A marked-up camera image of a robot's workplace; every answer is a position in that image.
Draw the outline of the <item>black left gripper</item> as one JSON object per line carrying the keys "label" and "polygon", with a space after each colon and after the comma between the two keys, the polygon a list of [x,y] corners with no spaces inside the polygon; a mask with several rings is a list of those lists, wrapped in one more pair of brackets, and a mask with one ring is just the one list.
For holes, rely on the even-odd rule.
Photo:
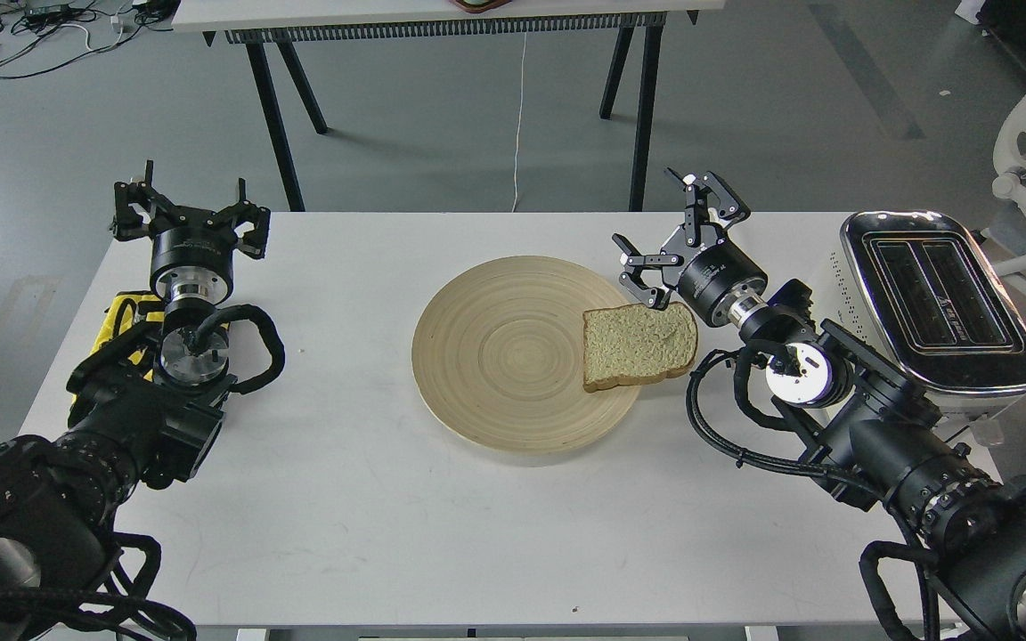
{"label": "black left gripper", "polygon": [[115,212],[110,234],[118,242],[154,237],[150,284],[163,301],[200,297],[227,301],[232,294],[232,252],[249,259],[267,255],[272,210],[256,206],[237,179],[237,200],[213,212],[213,228],[180,226],[180,208],[153,187],[154,162],[147,159],[140,179],[113,185]]}

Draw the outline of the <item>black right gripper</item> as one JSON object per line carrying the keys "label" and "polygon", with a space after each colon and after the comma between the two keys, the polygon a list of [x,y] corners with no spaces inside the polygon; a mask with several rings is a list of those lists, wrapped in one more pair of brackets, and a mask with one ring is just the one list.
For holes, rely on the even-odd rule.
{"label": "black right gripper", "polygon": [[[742,288],[761,295],[767,285],[765,271],[736,243],[726,242],[733,224],[748,219],[752,209],[728,183],[713,172],[680,174],[672,167],[665,167],[664,174],[679,184],[687,201],[684,223],[681,224],[684,243],[692,250],[708,247],[688,261],[680,274],[677,292],[704,324],[728,324],[728,312],[733,305],[729,297]],[[622,251],[623,270],[618,283],[644,307],[666,309],[671,299],[671,289],[648,285],[642,273],[684,267],[683,256],[673,253],[643,255],[622,234],[611,235],[611,242]]]}

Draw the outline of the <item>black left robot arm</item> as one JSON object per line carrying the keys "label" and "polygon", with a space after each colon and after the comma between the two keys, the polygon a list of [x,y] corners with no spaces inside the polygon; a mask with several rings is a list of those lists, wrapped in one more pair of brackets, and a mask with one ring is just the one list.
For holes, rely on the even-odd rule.
{"label": "black left robot arm", "polygon": [[110,335],[69,375],[68,430],[0,443],[0,640],[57,625],[119,640],[194,640],[194,623],[150,600],[162,551],[117,528],[143,484],[187,482],[223,429],[231,394],[276,380],[286,352],[272,317],[228,304],[233,253],[264,258],[272,212],[239,181],[220,210],[179,206],[142,179],[114,186],[111,235],[153,243],[145,292],[110,310]]}

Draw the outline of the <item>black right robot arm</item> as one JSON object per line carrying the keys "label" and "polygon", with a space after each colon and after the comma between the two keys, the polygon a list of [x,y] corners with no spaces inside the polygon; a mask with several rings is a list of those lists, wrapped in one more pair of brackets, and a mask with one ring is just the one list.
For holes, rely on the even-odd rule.
{"label": "black right robot arm", "polygon": [[866,312],[878,345],[830,315],[798,279],[766,296],[767,273],[731,239],[749,206],[713,174],[677,175],[684,221],[656,253],[623,235],[623,287],[663,310],[677,295],[741,346],[689,374],[687,417],[738,466],[805,477],[832,498],[881,506],[903,542],[871,542],[860,578],[883,632],[911,640],[880,563],[915,567],[924,636],[938,605],[965,640],[1026,640],[1026,475],[1008,482],[935,433],[937,397],[1026,394],[1026,328],[973,235],[932,211],[863,211],[840,228],[844,312]]}

